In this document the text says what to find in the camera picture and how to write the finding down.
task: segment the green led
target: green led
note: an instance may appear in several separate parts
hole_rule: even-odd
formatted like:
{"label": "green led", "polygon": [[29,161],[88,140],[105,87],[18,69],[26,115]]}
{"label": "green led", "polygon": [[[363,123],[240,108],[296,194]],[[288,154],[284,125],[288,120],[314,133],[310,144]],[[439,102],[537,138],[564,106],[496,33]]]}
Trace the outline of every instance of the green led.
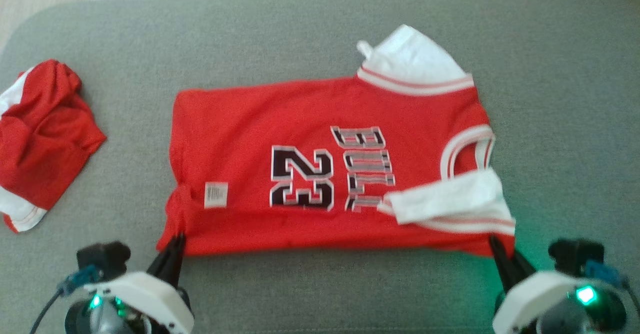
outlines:
{"label": "green led", "polygon": [[103,298],[101,298],[99,295],[94,295],[93,299],[91,300],[91,303],[89,304],[89,309],[94,309],[98,306],[100,306],[100,304],[103,303]]}
{"label": "green led", "polygon": [[591,286],[583,286],[575,291],[575,295],[583,305],[589,305],[595,300],[598,300],[598,294]]}

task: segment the cable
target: cable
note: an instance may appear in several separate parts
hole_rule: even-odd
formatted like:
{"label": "cable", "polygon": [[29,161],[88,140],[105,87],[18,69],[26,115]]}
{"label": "cable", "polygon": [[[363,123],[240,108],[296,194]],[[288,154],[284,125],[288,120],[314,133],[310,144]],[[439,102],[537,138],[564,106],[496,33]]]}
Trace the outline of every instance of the cable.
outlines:
{"label": "cable", "polygon": [[46,302],[45,306],[42,308],[42,311],[38,315],[38,318],[33,323],[33,326],[31,327],[31,331],[29,332],[29,334],[35,334],[36,330],[38,329],[38,326],[39,326],[40,322],[42,321],[42,318],[44,318],[44,315],[47,313],[49,308],[53,305],[53,302],[55,302],[57,300],[57,298],[59,298],[60,295],[62,295],[62,292],[63,292],[62,289],[58,289],[55,292],[55,295],[53,295],[51,297],[51,299],[48,300],[48,302]]}
{"label": "cable", "polygon": [[633,304],[635,305],[635,310],[637,311],[638,316],[640,316],[640,300],[638,300],[638,296],[636,296],[636,293],[633,291],[633,289],[631,289],[631,285],[628,281],[625,281],[622,284],[622,287],[626,290],[627,293],[629,293],[631,301],[633,301]]}

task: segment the barcode label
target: barcode label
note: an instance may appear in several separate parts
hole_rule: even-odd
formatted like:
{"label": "barcode label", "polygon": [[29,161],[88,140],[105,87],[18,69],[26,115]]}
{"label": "barcode label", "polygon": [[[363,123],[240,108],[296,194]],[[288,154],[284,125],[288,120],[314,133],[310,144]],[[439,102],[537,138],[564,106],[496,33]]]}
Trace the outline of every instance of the barcode label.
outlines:
{"label": "barcode label", "polygon": [[226,208],[228,183],[204,184],[204,208]]}

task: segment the folded jersey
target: folded jersey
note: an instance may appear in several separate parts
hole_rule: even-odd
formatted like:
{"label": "folded jersey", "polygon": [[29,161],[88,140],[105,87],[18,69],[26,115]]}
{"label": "folded jersey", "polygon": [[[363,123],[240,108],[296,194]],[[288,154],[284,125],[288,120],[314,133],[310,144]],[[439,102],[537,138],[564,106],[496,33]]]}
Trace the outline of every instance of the folded jersey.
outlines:
{"label": "folded jersey", "polygon": [[41,221],[106,139],[81,85],[48,60],[0,94],[0,213],[16,233]]}
{"label": "folded jersey", "polygon": [[401,26],[352,78],[185,90],[162,249],[434,247],[490,255],[515,222],[487,169],[494,142],[471,75]]}

